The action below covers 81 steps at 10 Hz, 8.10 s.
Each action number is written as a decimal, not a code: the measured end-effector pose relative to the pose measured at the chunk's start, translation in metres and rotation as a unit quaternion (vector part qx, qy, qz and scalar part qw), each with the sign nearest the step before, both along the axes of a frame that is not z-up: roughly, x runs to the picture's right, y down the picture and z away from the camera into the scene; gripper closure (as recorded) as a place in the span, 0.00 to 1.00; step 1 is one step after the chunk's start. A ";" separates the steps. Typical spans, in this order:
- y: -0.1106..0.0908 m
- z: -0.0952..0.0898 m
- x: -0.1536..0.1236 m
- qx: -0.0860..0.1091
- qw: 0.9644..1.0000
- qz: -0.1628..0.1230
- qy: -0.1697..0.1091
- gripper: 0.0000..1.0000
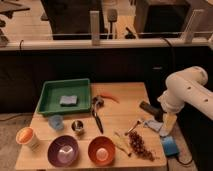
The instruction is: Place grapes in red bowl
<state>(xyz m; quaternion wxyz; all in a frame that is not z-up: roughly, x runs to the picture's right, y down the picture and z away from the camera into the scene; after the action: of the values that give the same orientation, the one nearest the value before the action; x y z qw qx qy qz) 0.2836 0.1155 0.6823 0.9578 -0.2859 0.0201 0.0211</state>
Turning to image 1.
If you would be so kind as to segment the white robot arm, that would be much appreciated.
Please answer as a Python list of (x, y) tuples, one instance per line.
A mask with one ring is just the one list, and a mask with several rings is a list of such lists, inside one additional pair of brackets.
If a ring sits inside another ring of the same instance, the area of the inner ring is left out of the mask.
[(170, 74), (166, 80), (166, 90), (157, 98), (166, 121), (162, 132), (169, 134), (179, 113), (186, 103), (192, 105), (213, 121), (213, 92), (205, 88), (208, 82), (207, 72), (199, 66), (193, 66)]

